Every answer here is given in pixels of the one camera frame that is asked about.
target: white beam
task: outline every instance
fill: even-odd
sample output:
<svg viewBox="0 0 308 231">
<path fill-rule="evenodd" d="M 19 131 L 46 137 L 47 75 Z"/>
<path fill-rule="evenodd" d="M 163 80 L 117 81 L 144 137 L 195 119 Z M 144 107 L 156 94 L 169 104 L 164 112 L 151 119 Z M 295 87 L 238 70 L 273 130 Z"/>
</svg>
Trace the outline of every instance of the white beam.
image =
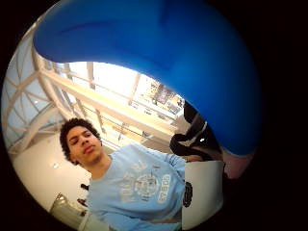
<svg viewBox="0 0 308 231">
<path fill-rule="evenodd" d="M 135 96 L 135 93 L 136 93 L 136 90 L 137 90 L 137 87 L 138 87 L 138 84 L 139 84 L 139 81 L 141 79 L 141 74 L 140 73 L 137 73 L 136 77 L 135 77 L 135 83 L 134 83 L 134 86 L 132 88 L 132 91 L 130 93 L 130 95 L 128 96 L 129 100 L 128 100 L 128 105 L 132 105 L 133 103 L 133 98 Z"/>
<path fill-rule="evenodd" d="M 40 70 L 40 80 L 41 83 L 43 84 L 43 87 L 46 91 L 46 93 L 48 94 L 48 96 L 52 99 L 52 101 L 54 102 L 54 104 L 56 105 L 56 107 L 59 109 L 61 115 L 66 119 L 69 120 L 70 118 L 74 117 L 73 112 L 71 112 L 70 110 L 66 109 L 63 105 L 63 103 L 60 101 L 60 99 L 58 98 L 57 93 L 55 93 L 53 86 L 51 85 L 50 81 L 48 81 L 48 79 L 44 78 L 42 75 L 43 70 Z"/>
<path fill-rule="evenodd" d="M 42 70 L 41 72 L 46 80 L 48 79 L 58 88 L 92 105 L 98 111 L 104 112 L 165 141 L 170 141 L 174 135 L 174 131 L 177 129 L 157 117 L 139 112 L 128 105 L 123 105 L 101 92 L 77 85 L 71 80 L 60 77 L 52 71 Z"/>
<path fill-rule="evenodd" d="M 4 116 L 3 116 L 3 122 L 6 124 L 9 118 L 9 114 L 11 109 L 13 108 L 13 104 L 15 103 L 16 99 L 20 96 L 20 94 L 25 90 L 25 88 L 32 83 L 35 79 L 37 79 L 39 76 L 38 72 L 33 73 L 30 75 L 27 79 L 25 79 L 22 83 L 20 83 L 17 87 L 17 91 L 13 94 L 13 97 L 10 99 L 9 105 L 5 110 Z"/>
<path fill-rule="evenodd" d="M 70 80 L 72 80 L 73 77 L 70 75 L 70 67 L 69 67 L 69 64 L 64 64 L 64 70 L 65 70 L 65 72 L 66 72 L 67 78 L 70 79 Z M 85 109 L 84 109 L 84 107 L 83 107 L 83 104 L 81 103 L 81 101 L 80 101 L 79 99 L 76 99 L 76 102 L 77 102 L 77 105 L 78 105 L 78 107 L 79 107 L 79 109 L 80 109 L 80 111 L 81 111 L 83 117 L 86 118 L 86 117 L 87 117 L 87 113 L 86 113 L 86 111 L 85 111 Z"/>
<path fill-rule="evenodd" d="M 27 148 L 28 144 L 30 143 L 33 136 L 38 132 L 39 128 L 44 125 L 51 116 L 56 115 L 58 112 L 59 110 L 56 107 L 49 106 L 44 109 L 40 114 L 38 114 L 38 116 L 28 127 L 27 132 L 22 139 L 22 142 L 19 146 L 19 153 Z"/>
<path fill-rule="evenodd" d="M 95 90 L 95 83 L 94 83 L 94 64 L 93 62 L 87 62 L 87 71 L 88 71 L 88 78 L 89 78 L 89 83 L 90 83 L 90 88 Z M 100 125 L 100 130 L 103 132 L 103 121 L 102 121 L 102 115 L 100 112 L 95 109 L 97 120 Z"/>
</svg>

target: blue plastic surface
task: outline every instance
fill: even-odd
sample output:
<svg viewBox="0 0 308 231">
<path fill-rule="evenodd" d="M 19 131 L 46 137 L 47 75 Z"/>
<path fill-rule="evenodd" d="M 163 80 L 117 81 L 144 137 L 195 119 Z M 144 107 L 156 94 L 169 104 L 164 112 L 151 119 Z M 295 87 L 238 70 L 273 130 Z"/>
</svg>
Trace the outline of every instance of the blue plastic surface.
<svg viewBox="0 0 308 231">
<path fill-rule="evenodd" d="M 117 64 L 155 78 L 197 108 L 234 155 L 259 143 L 256 67 L 235 28 L 204 1 L 63 0 L 39 24 L 34 46 L 53 62 Z"/>
</svg>

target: young man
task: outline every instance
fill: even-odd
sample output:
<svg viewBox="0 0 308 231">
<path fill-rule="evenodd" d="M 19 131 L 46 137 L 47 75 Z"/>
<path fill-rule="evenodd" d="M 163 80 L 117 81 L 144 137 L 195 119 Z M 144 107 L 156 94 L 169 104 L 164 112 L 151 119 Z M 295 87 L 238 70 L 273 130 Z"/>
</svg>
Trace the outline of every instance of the young man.
<svg viewBox="0 0 308 231">
<path fill-rule="evenodd" d="M 66 158 L 91 173 L 87 204 L 92 213 L 117 231 L 181 228 L 185 160 L 199 156 L 162 153 L 129 144 L 111 155 L 88 120 L 73 118 L 60 134 Z"/>
</svg>

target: curly hair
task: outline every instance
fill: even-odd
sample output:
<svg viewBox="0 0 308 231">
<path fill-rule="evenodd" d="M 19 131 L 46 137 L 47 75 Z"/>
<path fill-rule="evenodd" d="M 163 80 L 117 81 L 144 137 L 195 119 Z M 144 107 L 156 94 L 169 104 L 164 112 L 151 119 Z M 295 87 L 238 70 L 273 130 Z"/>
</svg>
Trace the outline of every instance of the curly hair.
<svg viewBox="0 0 308 231">
<path fill-rule="evenodd" d="M 69 147 L 67 145 L 67 140 L 66 140 L 66 136 L 68 134 L 68 132 L 70 131 L 70 129 L 77 127 L 77 126 L 82 126 L 87 128 L 89 131 L 91 131 L 99 140 L 100 142 L 102 142 L 99 133 L 97 132 L 97 130 L 93 127 L 92 123 L 87 120 L 87 119 L 82 119 L 82 118 L 71 118 L 69 121 L 65 122 L 60 130 L 60 144 L 62 147 L 62 151 L 65 155 L 65 158 L 70 161 L 72 164 L 74 164 L 75 166 L 77 166 L 79 163 L 74 163 L 70 160 L 69 158 Z"/>
</svg>

